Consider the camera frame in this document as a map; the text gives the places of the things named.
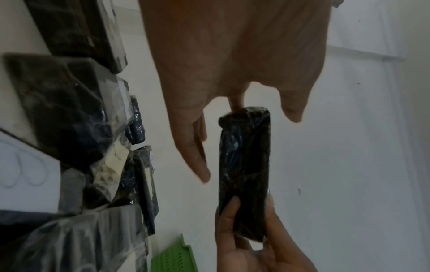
green basket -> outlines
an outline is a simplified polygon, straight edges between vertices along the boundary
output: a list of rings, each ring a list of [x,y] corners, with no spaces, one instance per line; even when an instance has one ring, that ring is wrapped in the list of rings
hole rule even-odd
[[[184,236],[151,261],[151,272],[198,272],[191,246],[184,243]]]

hand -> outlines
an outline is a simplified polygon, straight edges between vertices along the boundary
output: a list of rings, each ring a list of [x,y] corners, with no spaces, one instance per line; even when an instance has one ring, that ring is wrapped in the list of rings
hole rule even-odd
[[[234,217],[239,207],[240,200],[234,197],[221,216],[218,216],[218,210],[215,215],[218,272],[317,272],[282,225],[271,196],[267,199],[267,241],[263,250],[253,251],[247,240],[233,234]]]
[[[211,174],[203,109],[218,96],[234,111],[252,81],[279,90],[300,122],[324,65],[331,0],[140,0],[170,129],[203,182]]]

green plastic tray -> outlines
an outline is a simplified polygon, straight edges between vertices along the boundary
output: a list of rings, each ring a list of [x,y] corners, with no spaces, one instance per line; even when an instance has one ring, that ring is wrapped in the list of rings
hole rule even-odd
[[[182,234],[179,242],[152,259],[151,272],[198,272],[193,250]]]

